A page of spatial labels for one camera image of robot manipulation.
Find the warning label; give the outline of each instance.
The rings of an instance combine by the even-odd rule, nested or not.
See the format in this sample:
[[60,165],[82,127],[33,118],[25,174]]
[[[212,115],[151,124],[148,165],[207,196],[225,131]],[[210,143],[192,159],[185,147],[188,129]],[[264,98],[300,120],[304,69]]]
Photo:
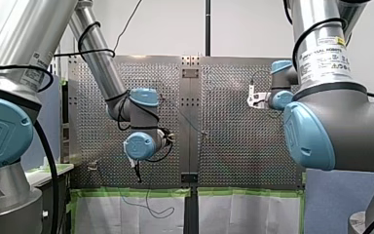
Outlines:
[[351,65],[344,45],[322,45],[299,57],[302,84],[326,75],[351,77]]
[[[32,55],[29,64],[47,69],[48,65],[51,62],[51,58],[51,53],[46,57],[42,58],[42,56],[39,53],[35,52]],[[41,85],[42,80],[44,79],[44,75],[45,74],[42,71],[27,69],[20,78],[20,83],[28,86],[31,90],[36,92],[38,91],[39,86]]]
[[318,45],[341,45],[345,46],[345,40],[340,37],[321,37],[318,38]]

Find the pegboard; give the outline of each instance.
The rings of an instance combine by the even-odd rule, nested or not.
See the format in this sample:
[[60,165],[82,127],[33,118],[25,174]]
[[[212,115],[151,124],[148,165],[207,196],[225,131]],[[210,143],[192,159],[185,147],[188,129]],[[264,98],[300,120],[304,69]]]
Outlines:
[[250,108],[255,90],[269,92],[277,58],[203,58],[199,186],[302,188],[302,170],[285,146],[281,113]]
[[[141,163],[141,184],[122,149],[129,132],[120,132],[108,119],[86,64],[70,60],[70,158],[77,165],[73,187],[147,187],[150,181],[152,188],[179,187],[185,185],[180,175],[188,168],[198,173],[199,186],[301,188],[302,170],[287,153],[280,114],[246,105],[251,79],[260,92],[269,90],[270,64],[276,59],[196,60],[192,68],[199,75],[189,78],[183,72],[192,61],[187,65],[185,57],[116,58],[129,89],[157,89],[160,126],[177,138],[171,154],[154,164],[153,171],[151,164]],[[95,161],[98,170],[89,171],[88,164]]]

